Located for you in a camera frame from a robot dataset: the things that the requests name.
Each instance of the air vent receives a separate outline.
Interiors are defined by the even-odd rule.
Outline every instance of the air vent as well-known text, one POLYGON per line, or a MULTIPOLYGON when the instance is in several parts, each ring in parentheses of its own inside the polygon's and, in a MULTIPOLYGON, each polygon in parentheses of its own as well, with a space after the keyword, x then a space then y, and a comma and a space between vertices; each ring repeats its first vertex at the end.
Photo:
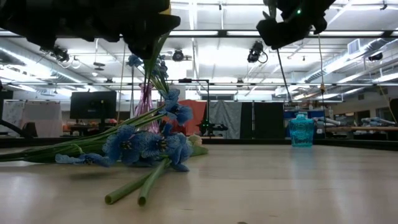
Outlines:
POLYGON ((358 94, 358 100, 365 100, 364 94, 358 94))
POLYGON ((361 49, 361 41, 356 39, 347 45, 348 53, 350 55, 358 53, 361 49))

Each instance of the blue flower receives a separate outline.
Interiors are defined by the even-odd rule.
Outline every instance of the blue flower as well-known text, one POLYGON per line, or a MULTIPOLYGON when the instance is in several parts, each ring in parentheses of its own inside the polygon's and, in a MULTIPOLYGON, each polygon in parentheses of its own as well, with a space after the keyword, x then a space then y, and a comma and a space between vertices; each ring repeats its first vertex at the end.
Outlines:
POLYGON ((60 164, 97 164, 103 167, 109 167, 113 161, 108 157, 103 157, 96 153, 82 154, 79 157, 70 157, 67 155, 55 155, 55 162, 60 164))
POLYGON ((102 148, 112 161, 116 162, 120 159, 122 153, 125 160, 134 160, 139 156, 139 152, 132 147, 131 139, 136 133, 136 127, 132 125, 122 125, 116 134, 110 135, 102 148))
POLYGON ((189 141, 187 141, 187 137, 183 134, 176 134, 175 137, 178 138, 178 148, 175 147, 174 152, 169 154, 169 158, 172 161, 171 167, 173 169, 180 172, 188 172, 189 169, 182 163, 185 162, 192 155, 192 146, 189 141))
POLYGON ((129 57, 129 61, 126 63, 130 67, 138 67, 143 64, 143 62, 136 55, 132 54, 129 57))
POLYGON ((184 125, 185 122, 193 119, 193 112, 191 107, 183 106, 180 104, 175 105, 170 111, 162 110, 160 114, 166 114, 170 120, 177 120, 180 126, 184 125))
POLYGON ((137 133, 131 141, 132 148, 141 152, 143 158, 158 156, 161 150, 161 142, 162 136, 150 132, 137 133))
POLYGON ((164 136, 170 136, 172 134, 172 129, 173 125, 171 125, 170 123, 166 123, 166 125, 163 127, 162 134, 164 136))
POLYGON ((174 106, 177 105, 178 96, 180 95, 180 90, 178 89, 171 89, 168 93, 163 90, 159 91, 160 94, 163 96, 165 101, 165 108, 167 112, 170 112, 174 106))

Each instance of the stage light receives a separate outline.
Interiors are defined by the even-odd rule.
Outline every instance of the stage light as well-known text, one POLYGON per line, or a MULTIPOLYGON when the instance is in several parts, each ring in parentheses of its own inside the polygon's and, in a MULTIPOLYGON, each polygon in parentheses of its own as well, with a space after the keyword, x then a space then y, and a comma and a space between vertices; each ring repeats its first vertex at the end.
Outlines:
POLYGON ((172 59, 174 62, 181 62, 184 60, 184 54, 182 53, 182 50, 175 50, 172 59))
POLYGON ((248 62, 249 63, 254 63, 257 62, 260 59, 261 53, 263 53, 263 44, 260 41, 256 41, 252 48, 250 49, 249 55, 248 55, 248 62))

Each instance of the cable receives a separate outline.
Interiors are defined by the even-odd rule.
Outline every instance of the cable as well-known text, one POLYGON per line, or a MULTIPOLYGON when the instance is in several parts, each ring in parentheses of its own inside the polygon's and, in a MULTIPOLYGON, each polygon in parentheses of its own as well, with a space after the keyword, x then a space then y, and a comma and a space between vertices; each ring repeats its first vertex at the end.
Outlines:
POLYGON ((260 62, 260 63, 267 63, 268 62, 268 55, 264 51, 262 51, 262 53, 267 57, 267 59, 264 62, 260 61, 260 59, 257 60, 257 61, 260 62))
POLYGON ((319 44, 319 55, 321 56, 321 74, 322 74, 322 82, 321 82, 321 94, 322 94, 322 106, 323 106, 323 134, 326 139, 326 110, 325 110, 325 99, 323 97, 323 94, 325 92, 325 83, 323 82, 323 57, 322 57, 322 48, 321 48, 321 35, 318 34, 318 44, 319 44))
POLYGON ((118 118, 117 121, 119 123, 120 118, 120 105, 121 105, 121 97, 122 97, 122 88, 123 88, 123 73, 124 73, 124 59, 126 58, 126 43, 124 43, 123 49, 123 62, 122 62, 122 77, 120 79, 120 91, 119 91, 119 108, 118 108, 118 118))
POLYGON ((394 122, 396 123, 396 125, 398 125, 397 120, 396 120, 396 117, 395 117, 394 114, 392 113, 392 109, 391 109, 391 105, 390 105, 390 100, 387 98, 386 94, 384 94, 383 88, 381 88, 380 85, 379 85, 379 87, 380 87, 381 93, 383 94, 384 99, 386 99, 386 101, 387 101, 388 108, 390 109, 390 113, 391 113, 391 115, 392 115, 392 119, 394 119, 394 122))
POLYGON ((279 49, 276 49, 276 52, 278 53, 280 71, 282 72, 282 76, 283 76, 283 78, 284 78, 284 83, 285 83, 285 87, 286 87, 286 91, 287 91, 287 99, 289 100, 289 102, 291 102, 291 101, 292 101, 292 96, 290 95, 290 93, 289 93, 289 88, 288 88, 288 86, 287 86, 284 68, 283 68, 283 66, 282 66, 282 61, 281 61, 281 59, 280 59, 279 49))

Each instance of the small black object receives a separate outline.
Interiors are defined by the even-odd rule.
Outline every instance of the small black object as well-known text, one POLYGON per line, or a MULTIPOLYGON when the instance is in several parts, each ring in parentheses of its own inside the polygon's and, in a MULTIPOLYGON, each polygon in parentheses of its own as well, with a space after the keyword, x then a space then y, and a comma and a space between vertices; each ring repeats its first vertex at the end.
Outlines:
POLYGON ((264 46, 260 41, 256 41, 249 51, 248 62, 254 63, 260 59, 264 46))
POLYGON ((99 62, 94 62, 93 65, 94 66, 98 66, 98 67, 104 67, 105 66, 104 63, 99 63, 99 62))
POLYGON ((381 59, 383 59, 383 53, 378 53, 376 55, 370 56, 368 57, 369 61, 374 62, 374 61, 379 61, 381 59))
POLYGON ((181 62, 184 60, 184 54, 182 53, 182 50, 175 50, 172 58, 174 62, 181 62))
POLYGON ((244 83, 244 82, 243 82, 243 79, 239 78, 236 83, 244 83))

